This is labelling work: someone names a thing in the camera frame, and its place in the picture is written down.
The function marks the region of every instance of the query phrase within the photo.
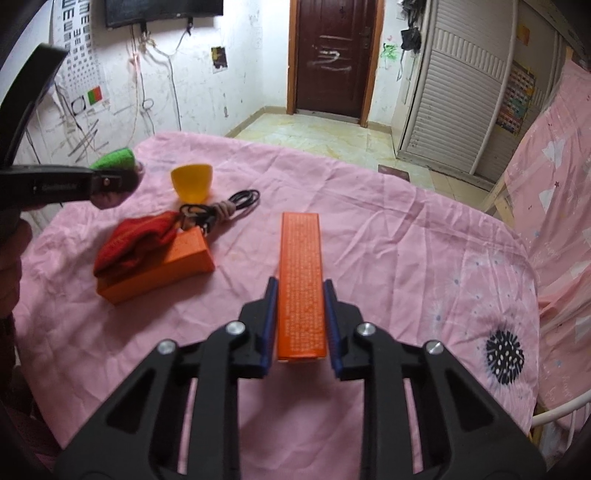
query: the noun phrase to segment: television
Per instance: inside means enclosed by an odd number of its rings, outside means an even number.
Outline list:
[[[106,0],[107,28],[216,15],[223,15],[223,0]]]

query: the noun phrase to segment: small orange box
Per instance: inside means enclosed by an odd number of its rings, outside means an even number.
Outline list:
[[[277,324],[280,361],[326,356],[322,278],[318,214],[284,213]]]
[[[193,228],[178,234],[172,244],[150,253],[133,272],[99,279],[96,291],[117,305],[197,273],[213,272],[215,268],[201,229]]]

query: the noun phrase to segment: eye chart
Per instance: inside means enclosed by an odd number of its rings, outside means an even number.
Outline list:
[[[70,52],[56,76],[60,94],[74,115],[108,99],[91,29],[91,0],[54,0],[54,45]]]

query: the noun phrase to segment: bed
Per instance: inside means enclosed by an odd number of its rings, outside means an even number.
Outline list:
[[[203,340],[262,296],[277,274],[284,211],[320,214],[324,276],[342,301],[401,342],[442,340],[529,430],[535,274],[502,222],[396,177],[288,148],[171,133],[136,154],[146,174],[127,202],[105,211],[67,205],[24,258],[15,310],[22,370],[62,447],[159,340]],[[208,237],[213,274],[111,306],[95,293],[100,246],[125,218],[177,208],[170,171],[187,163],[213,165],[213,200],[256,188],[260,205]],[[362,386],[337,382],[327,361],[275,364],[264,382],[242,382],[244,478],[357,478],[362,399]],[[420,470],[415,424],[413,442]]]
[[[552,97],[483,210],[498,209],[535,269],[539,402],[549,411],[533,425],[559,420],[568,447],[591,411],[591,73],[567,61]],[[560,435],[545,437],[546,456],[559,455]]]

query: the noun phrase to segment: white bed frame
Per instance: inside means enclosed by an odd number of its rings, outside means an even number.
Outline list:
[[[558,419],[570,416],[570,428],[569,428],[569,439],[566,444],[566,448],[569,448],[573,443],[574,431],[577,425],[577,411],[584,407],[584,422],[589,419],[591,414],[591,390],[584,394],[574,398],[560,407],[556,407],[553,410],[546,411],[539,415],[535,415],[531,422],[531,427],[540,427],[546,425]]]

